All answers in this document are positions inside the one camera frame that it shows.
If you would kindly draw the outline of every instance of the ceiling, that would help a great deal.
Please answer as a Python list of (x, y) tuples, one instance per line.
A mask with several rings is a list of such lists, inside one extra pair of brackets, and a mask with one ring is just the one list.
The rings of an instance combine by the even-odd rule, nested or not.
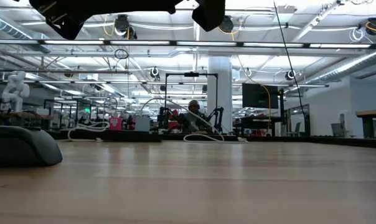
[[(225, 41), (230, 42), (232, 38), (237, 42), (282, 42), (281, 31), (278, 23), (274, 22), (273, 1), (246, 1), (226, 0), (227, 15), (232, 17), (236, 34), (223, 34), (218, 29), (205, 32), (191, 19), (194, 1), (184, 1), (177, 5), (177, 12), (170, 15), (166, 12), (129, 12), (128, 20), (134, 27), (139, 40), (199, 40), (199, 41)], [(326, 7), (333, 0), (291, 0), (276, 1), (277, 6), (295, 7), (291, 19), (288, 21), (289, 28), (284, 28), (283, 33), (287, 42), (291, 42), (302, 31), (301, 29), (319, 15), (322, 8)], [(355, 5), (346, 2), (345, 5), (332, 10), (324, 17), (319, 24), (309, 30), (297, 42), (304, 43), (351, 43), (350, 35), (353, 27), (359, 23), (365, 24), (369, 17), (376, 17), (376, 0), (369, 0), (370, 3)], [(61, 39), (54, 30), (44, 23), (44, 18), (31, 6), (28, 0), (19, 2), (11, 0), (0, 0), (0, 17), (10, 24), (20, 27), (27, 32), (38, 32), (46, 35), (49, 39)], [(97, 15), (87, 20), (77, 39), (98, 40), (98, 39), (122, 39), (112, 31), (113, 20), (116, 14), (109, 16)], [(13, 39), (10, 35), (0, 31), (0, 39)], [(376, 36), (366, 35), (356, 43), (376, 43)], [(165, 79), (167, 72), (189, 72), (196, 70), (206, 72), (207, 60), (209, 57), (223, 55), (231, 57), (234, 70), (239, 71), (236, 82), (249, 82), (249, 79), (242, 71), (239, 59), (245, 70), (251, 71), (251, 78), (259, 83), (291, 83), (285, 80), (285, 72), (290, 70), (289, 60), (286, 52), (282, 49), (235, 49), (217, 47), (154, 47), (154, 46), (131, 46), (125, 49), (129, 51), (130, 58), (127, 60), (116, 59), (113, 56), (115, 48), (110, 46), (61, 46), (53, 45), (51, 53), (43, 54), (34, 49), (27, 49), (20, 45), (0, 45), (0, 49), (12, 55), (26, 59), (29, 62), (44, 66), (49, 69), (84, 69), (104, 70), (107, 68), (128, 70), (134, 76), (126, 74), (99, 74), (100, 80), (121, 80), (121, 81), (148, 81), (153, 79), (150, 72), (153, 67), (159, 69), (161, 80)], [(331, 66), (347, 57), (359, 57), (367, 54), (367, 50), (312, 50), (294, 49), (290, 50), (290, 59), (295, 71), (300, 72), (304, 77), (310, 77), (322, 69)], [(18, 59), (0, 52), (0, 63), (2, 68), (23, 67), (32, 68), (31, 64), (21, 62)], [(48, 73), (38, 74), (44, 78), (54, 80), (65, 80), (63, 74)], [(186, 78), (170, 77), (169, 81), (179, 82), (206, 82), (205, 77)], [(71, 88), (83, 91), (84, 85), (73, 84), (63, 85), (62, 88)], [(113, 85), (120, 93), (127, 96), (150, 96), (151, 93), (162, 93), (156, 85)], [(172, 89), (175, 93), (193, 94), (202, 93), (202, 86), (179, 85)], [(85, 93), (98, 95), (90, 87), (85, 87)], [(233, 88), (233, 95), (240, 92), (240, 87)]]

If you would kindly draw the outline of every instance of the workstation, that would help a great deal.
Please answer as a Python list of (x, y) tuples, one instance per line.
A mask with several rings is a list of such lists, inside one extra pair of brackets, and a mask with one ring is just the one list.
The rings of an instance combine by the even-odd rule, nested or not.
[(76, 3), (0, 0), (0, 223), (376, 223), (376, 0)]

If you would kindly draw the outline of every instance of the white ceiling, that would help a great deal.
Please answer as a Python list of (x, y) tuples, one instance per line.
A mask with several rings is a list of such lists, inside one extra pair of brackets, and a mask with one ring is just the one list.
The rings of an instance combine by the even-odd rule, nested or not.
[[(194, 1), (184, 1), (177, 6), (177, 9), (192, 9), (192, 3)], [(289, 20), (290, 26), (303, 27), (308, 22), (310, 22), (323, 6), (327, 3), (333, 1), (323, 1), (323, 0), (291, 0), (291, 1), (276, 1), (277, 6), (294, 6), (297, 11), (294, 16)], [(0, 0), (0, 14), (4, 16), (8, 21), (13, 21), (16, 24), (22, 26), (23, 29), (29, 29), (36, 32), (43, 33), (47, 35), (50, 39), (61, 39), (55, 31), (53, 31), (46, 24), (36, 24), (36, 25), (22, 25), (31, 22), (42, 22), (44, 18), (34, 9), (29, 9), (30, 7), (28, 0), (20, 0), (20, 2), (15, 2), (11, 0)], [(249, 0), (226, 0), (227, 9), (236, 10), (253, 10), (259, 7), (267, 7), (273, 9), (273, 1), (249, 1)], [(178, 11), (170, 15), (166, 12), (130, 12), (128, 13), (129, 21), (132, 24), (140, 24), (144, 26), (160, 26), (160, 27), (193, 27), (194, 22), (191, 19), (191, 12), (189, 11)], [(242, 27), (273, 27), (276, 26), (273, 22), (274, 16), (269, 15), (259, 15), (259, 14), (246, 14), (240, 12), (238, 14), (230, 14), (232, 16), (235, 27), (239, 27), (239, 19), (243, 19), (244, 23)], [(107, 22), (112, 22), (116, 15), (110, 15), (107, 17)], [(345, 6), (338, 7), (333, 10), (330, 15), (323, 19), (314, 29), (336, 29), (336, 28), (347, 28), (355, 27), (358, 23), (366, 22), (367, 18), (376, 17), (376, 0), (372, 4), (362, 4), (360, 6), (353, 5), (347, 2)], [(103, 24), (105, 22), (104, 15), (93, 16), (90, 18), (86, 24), (95, 25)], [(108, 32), (111, 32), (111, 26), (105, 27)], [(140, 40), (195, 40), (194, 29), (184, 29), (184, 30), (156, 30), (147, 29), (142, 27), (134, 27)], [(113, 34), (112, 36), (107, 36), (104, 33), (104, 27), (85, 27), (80, 33), (77, 39), (95, 39), (99, 38), (105, 39), (121, 39), (120, 36)], [(300, 30), (297, 29), (283, 29), (285, 38), (287, 42), (290, 42), (297, 35)], [(304, 37), (300, 38), (298, 42), (320, 42), (320, 43), (350, 43), (349, 30), (334, 31), (334, 32), (308, 32)], [(0, 31), (0, 38), (10, 39), (11, 37)], [(256, 30), (248, 31), (241, 30), (235, 34), (235, 41), (247, 41), (247, 42), (282, 42), (282, 37), (279, 29), (274, 30)], [(368, 38), (376, 43), (375, 36), (368, 36)], [(202, 41), (232, 41), (232, 36), (221, 33), (218, 29), (214, 29), (210, 32), (204, 32), (200, 29), (199, 40)], [(368, 43), (367, 39), (361, 40), (363, 43)], [(40, 63), (40, 52), (38, 52), (35, 57), (30, 57), (29, 55), (24, 55), (26, 52), (32, 52), (31, 50), (23, 49), (19, 46), (4, 46), (3, 49), (9, 50), (12, 53), (18, 51), (16, 55), (24, 57), (25, 59)], [(63, 58), (60, 63), (53, 63), (50, 68), (62, 67), (65, 65), (70, 68), (77, 68), (80, 66), (83, 69), (93, 70), (93, 69), (104, 69), (108, 65), (105, 63), (103, 57), (95, 56), (94, 53), (102, 53), (104, 50), (110, 52), (112, 55), (112, 49), (109, 47), (100, 48), (99, 46), (54, 46), (52, 53), (57, 52), (69, 52), (71, 50), (77, 52), (85, 52), (87, 56), (85, 57), (66, 57)], [(121, 60), (119, 65), (128, 65), (128, 68), (133, 71), (134, 75), (139, 80), (149, 79), (150, 68), (157, 66), (161, 69), (166, 70), (192, 70), (195, 64), (194, 54), (192, 53), (192, 48), (186, 48), (186, 54), (180, 54), (175, 57), (143, 57), (149, 51), (151, 54), (168, 54), (173, 52), (175, 47), (130, 47), (129, 51), (132, 55), (140, 55), (134, 58), (136, 63), (132, 61)], [(207, 59), (213, 55), (226, 55), (231, 56), (231, 62), (234, 69), (240, 69), (240, 63), (237, 59), (239, 55), (240, 60), (245, 68), (249, 68), (252, 71), (252, 79), (257, 82), (262, 83), (286, 83), (284, 79), (284, 71), (289, 70), (289, 60), (285, 56), (285, 52), (278, 49), (234, 49), (234, 48), (205, 48), (199, 47), (199, 57), (197, 59), (198, 70), (201, 71), (202, 68), (207, 68)], [(309, 77), (323, 68), (332, 65), (333, 63), (341, 61), (345, 57), (355, 57), (356, 55), (366, 54), (366, 51), (358, 50), (292, 50), (291, 51), (291, 62), (292, 66), (296, 71), (302, 71), (303, 75)], [(8, 63), (18, 63), (19, 65), (25, 67), (24, 63), (20, 63), (11, 57), (5, 57)], [(46, 57), (45, 64), (56, 59), (54, 57)], [(115, 66), (116, 60), (110, 57), (111, 67)], [(136, 71), (136, 65), (143, 68), (143, 71)], [(166, 71), (160, 70), (161, 78), (164, 79), (164, 74)], [(50, 75), (54, 78), (62, 78), (60, 74)], [(126, 75), (114, 74), (114, 75), (101, 75), (100, 78), (103, 80), (126, 80)], [(193, 80), (192, 78), (183, 77), (171, 77), (170, 80)], [(205, 82), (205, 79), (198, 78), (198, 82)], [(243, 72), (240, 73), (240, 82), (247, 82)], [(128, 93), (127, 86), (125, 85), (115, 85), (120, 92)], [(158, 88), (149, 86), (152, 92), (159, 92)], [(175, 89), (176, 92), (180, 93), (192, 93), (192, 86), (180, 86), (180, 90)], [(146, 90), (137, 86), (134, 91), (130, 92), (139, 93), (144, 95)]]

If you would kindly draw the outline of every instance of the computer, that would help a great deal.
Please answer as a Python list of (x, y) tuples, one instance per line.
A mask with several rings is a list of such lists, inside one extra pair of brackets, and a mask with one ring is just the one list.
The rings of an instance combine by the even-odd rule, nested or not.
[[(278, 87), (264, 86), (270, 92), (271, 108), (278, 109)], [(242, 83), (242, 106), (251, 108), (269, 108), (268, 93), (259, 84)]]

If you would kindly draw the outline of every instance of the wooden tabletop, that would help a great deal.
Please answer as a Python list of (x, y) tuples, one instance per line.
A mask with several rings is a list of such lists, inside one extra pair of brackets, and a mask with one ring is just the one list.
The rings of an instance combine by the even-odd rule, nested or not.
[(359, 118), (366, 116), (376, 118), (376, 110), (357, 111), (355, 115), (357, 115)]
[(35, 119), (49, 119), (52, 120), (54, 117), (49, 115), (36, 115), (33, 113), (27, 112), (10, 112), (10, 113), (2, 113), (0, 112), (1, 116), (10, 116), (10, 117), (20, 117), (20, 118), (35, 118)]
[(376, 223), (376, 149), (310, 143), (60, 142), (0, 169), (0, 224)]

